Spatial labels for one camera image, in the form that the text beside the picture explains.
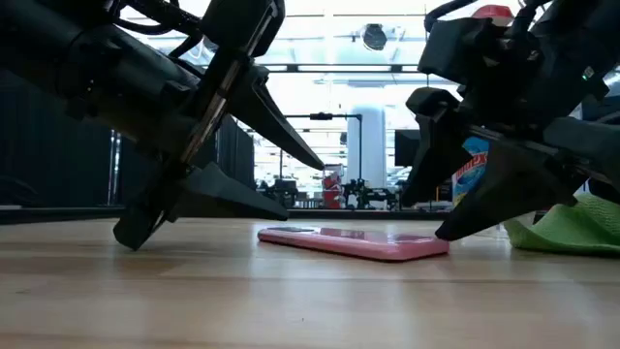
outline microfiber towel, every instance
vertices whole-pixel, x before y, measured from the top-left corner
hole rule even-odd
[[[504,223],[513,247],[550,253],[620,257],[620,206],[580,194],[574,207],[556,205],[537,224]]]

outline phone case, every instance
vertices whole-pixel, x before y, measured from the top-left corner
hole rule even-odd
[[[259,240],[393,262],[445,254],[450,250],[450,244],[438,238],[332,228],[267,228],[259,231]]]

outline black curtain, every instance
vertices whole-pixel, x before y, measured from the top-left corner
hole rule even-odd
[[[226,175],[254,188],[254,140],[229,116],[218,133],[217,154]]]
[[[107,202],[110,129],[74,120],[64,109],[62,101],[0,70],[0,205]]]

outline red object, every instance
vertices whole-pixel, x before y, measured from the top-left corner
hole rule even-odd
[[[342,208],[340,205],[340,192],[339,187],[331,190],[323,191],[323,206],[324,208],[329,209],[339,209]]]
[[[331,228],[268,228],[259,240],[380,261],[404,262],[448,253],[450,244],[437,238]]]
[[[500,5],[486,5],[477,9],[472,15],[473,18],[489,18],[489,17],[508,17],[514,18],[511,8]]]

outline white pillar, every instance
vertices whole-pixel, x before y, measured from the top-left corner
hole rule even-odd
[[[386,186],[386,114],[378,104],[355,105],[349,114],[361,114],[361,178],[367,186]],[[350,118],[347,125],[346,181],[359,178],[359,123]]]

